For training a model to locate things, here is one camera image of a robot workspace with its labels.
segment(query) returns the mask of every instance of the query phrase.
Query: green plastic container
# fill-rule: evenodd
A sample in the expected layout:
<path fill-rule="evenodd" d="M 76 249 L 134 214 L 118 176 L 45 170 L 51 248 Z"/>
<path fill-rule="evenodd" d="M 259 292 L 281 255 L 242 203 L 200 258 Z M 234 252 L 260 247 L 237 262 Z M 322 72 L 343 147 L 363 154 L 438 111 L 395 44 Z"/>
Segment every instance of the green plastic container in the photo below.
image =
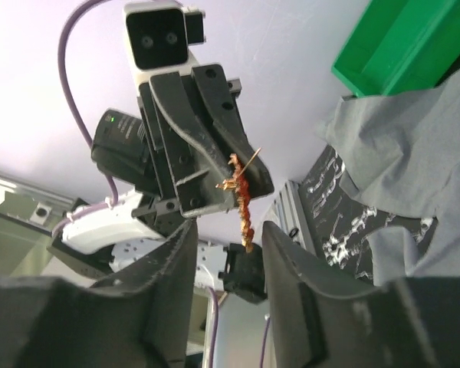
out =
<path fill-rule="evenodd" d="M 434 87 L 460 55 L 460 0 L 372 0 L 332 72 L 358 97 Z"/>

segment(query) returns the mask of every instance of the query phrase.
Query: metal frame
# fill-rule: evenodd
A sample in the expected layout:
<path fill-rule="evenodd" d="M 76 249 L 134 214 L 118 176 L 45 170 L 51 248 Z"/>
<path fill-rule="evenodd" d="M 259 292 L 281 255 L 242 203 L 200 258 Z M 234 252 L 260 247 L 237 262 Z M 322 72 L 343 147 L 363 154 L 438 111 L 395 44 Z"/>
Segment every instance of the metal frame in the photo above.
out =
<path fill-rule="evenodd" d="M 291 229 L 298 228 L 298 234 L 294 240 L 299 242 L 303 249 L 315 255 L 314 243 L 301 205 L 300 196 L 298 195 L 298 188 L 297 183 L 286 182 L 271 208 L 279 218 L 280 223 L 277 225 L 280 229 L 289 234 Z"/>
<path fill-rule="evenodd" d="M 22 196 L 29 196 L 34 200 L 51 207 L 51 213 L 63 215 L 71 209 L 74 200 L 66 196 L 58 195 L 37 186 L 26 184 L 20 180 L 8 177 L 0 173 L 0 190 L 16 193 Z"/>
<path fill-rule="evenodd" d="M 224 291 L 223 282 L 218 279 L 218 273 L 223 271 L 226 257 L 223 245 L 200 241 L 194 287 L 200 289 L 211 287 L 215 291 Z"/>

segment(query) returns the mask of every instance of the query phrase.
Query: purple cable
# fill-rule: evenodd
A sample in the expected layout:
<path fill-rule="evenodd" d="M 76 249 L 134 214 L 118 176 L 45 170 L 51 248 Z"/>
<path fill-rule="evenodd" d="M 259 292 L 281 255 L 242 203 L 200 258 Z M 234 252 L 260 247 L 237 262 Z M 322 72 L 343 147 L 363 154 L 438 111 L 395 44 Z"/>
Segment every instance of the purple cable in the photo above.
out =
<path fill-rule="evenodd" d="M 77 123 L 78 129 L 82 133 L 82 136 L 87 142 L 89 148 L 92 148 L 92 137 L 90 136 L 87 127 L 85 126 L 84 121 L 82 120 L 82 116 L 78 111 L 77 105 L 75 103 L 75 99 L 73 94 L 71 93 L 70 84 L 68 83 L 68 76 L 67 76 L 67 66 L 66 66 L 66 53 L 67 53 L 67 44 L 68 38 L 70 37 L 71 31 L 73 30 L 74 26 L 77 22 L 92 8 L 102 4 L 103 2 L 108 2 L 109 0 L 88 0 L 84 4 L 80 5 L 68 18 L 67 22 L 65 23 L 63 30 L 61 31 L 60 41 L 58 44 L 58 73 L 60 74 L 60 82 L 61 88 L 63 89 L 64 97 L 67 100 L 68 107 L 70 107 L 70 111 L 74 116 L 75 122 Z M 110 191 L 112 193 L 112 202 L 111 205 L 116 205 L 119 199 L 119 194 L 117 192 L 116 183 L 114 182 L 111 176 L 106 176 L 107 182 L 110 187 Z M 86 209 L 73 214 L 71 218 L 64 218 L 61 220 L 53 229 L 53 236 L 55 236 L 64 226 L 71 222 L 71 220 L 79 219 L 80 217 L 87 215 L 89 213 L 98 211 L 100 209 L 105 209 L 108 207 L 107 203 L 98 203 L 96 205 L 92 205 L 90 207 L 86 207 Z"/>
<path fill-rule="evenodd" d="M 210 287 L 208 287 L 208 291 L 212 297 L 213 309 L 215 310 L 215 313 L 213 314 L 212 339 L 209 343 L 209 358 L 208 358 L 208 368 L 213 368 L 213 357 L 215 355 L 215 345 L 216 345 L 216 332 L 218 330 L 219 306 L 218 306 L 218 298 L 216 297 L 215 291 Z"/>
<path fill-rule="evenodd" d="M 266 321 L 266 327 L 264 328 L 264 337 L 262 339 L 262 348 L 261 348 L 261 360 L 259 361 L 259 368 L 264 366 L 264 356 L 266 354 L 266 343 L 268 341 L 268 332 L 269 326 L 271 325 L 271 317 Z"/>

